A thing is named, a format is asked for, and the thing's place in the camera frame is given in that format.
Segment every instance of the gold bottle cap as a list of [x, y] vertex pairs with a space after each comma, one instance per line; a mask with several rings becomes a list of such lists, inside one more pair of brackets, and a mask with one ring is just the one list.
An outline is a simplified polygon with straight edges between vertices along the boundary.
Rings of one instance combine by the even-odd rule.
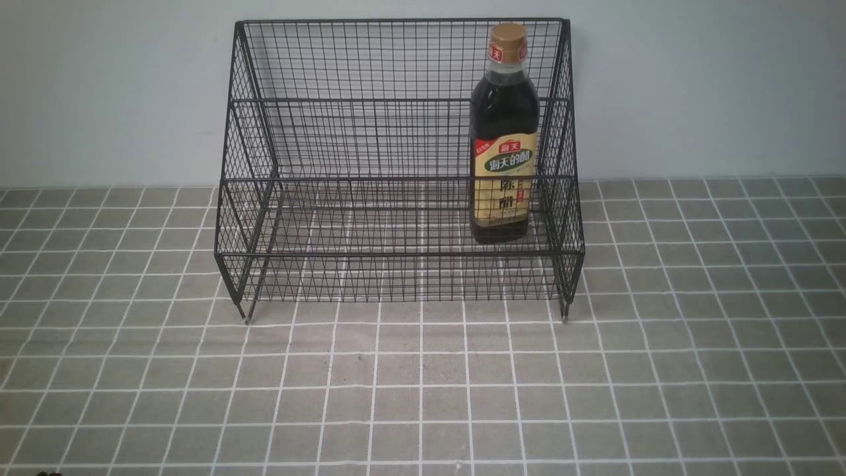
[[523, 61], [528, 53], [526, 29], [516, 23], [500, 23], [491, 30], [487, 57], [498, 63]]

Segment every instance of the tiled floor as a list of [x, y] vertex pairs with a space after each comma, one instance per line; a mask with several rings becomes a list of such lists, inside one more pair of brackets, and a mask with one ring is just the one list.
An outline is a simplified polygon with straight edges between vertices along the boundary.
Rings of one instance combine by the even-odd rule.
[[546, 302], [268, 304], [212, 189], [0, 192], [0, 468], [843, 475], [846, 179], [582, 185]]

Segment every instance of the bottle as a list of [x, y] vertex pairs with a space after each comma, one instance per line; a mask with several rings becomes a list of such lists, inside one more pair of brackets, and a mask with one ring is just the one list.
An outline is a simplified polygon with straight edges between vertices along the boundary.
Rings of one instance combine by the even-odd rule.
[[523, 70], [527, 52], [524, 26], [494, 26], [470, 97], [470, 231], [483, 245], [518, 240], [529, 227], [540, 105]]

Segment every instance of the white wall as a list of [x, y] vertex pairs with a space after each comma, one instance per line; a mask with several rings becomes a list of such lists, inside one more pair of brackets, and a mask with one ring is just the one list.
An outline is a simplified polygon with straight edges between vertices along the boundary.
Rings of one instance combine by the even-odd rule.
[[0, 0], [0, 186], [215, 182], [236, 19], [507, 15], [573, 21], [582, 177], [846, 173], [843, 0]]

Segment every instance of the black wire rack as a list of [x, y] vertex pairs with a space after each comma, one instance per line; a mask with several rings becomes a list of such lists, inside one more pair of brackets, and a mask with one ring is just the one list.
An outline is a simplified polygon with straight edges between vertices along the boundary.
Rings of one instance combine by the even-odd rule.
[[[541, 126], [528, 233], [480, 245], [469, 100], [503, 21], [529, 33]], [[261, 300], [556, 299], [566, 315], [585, 255], [569, 22], [236, 23], [216, 228], [247, 323]]]

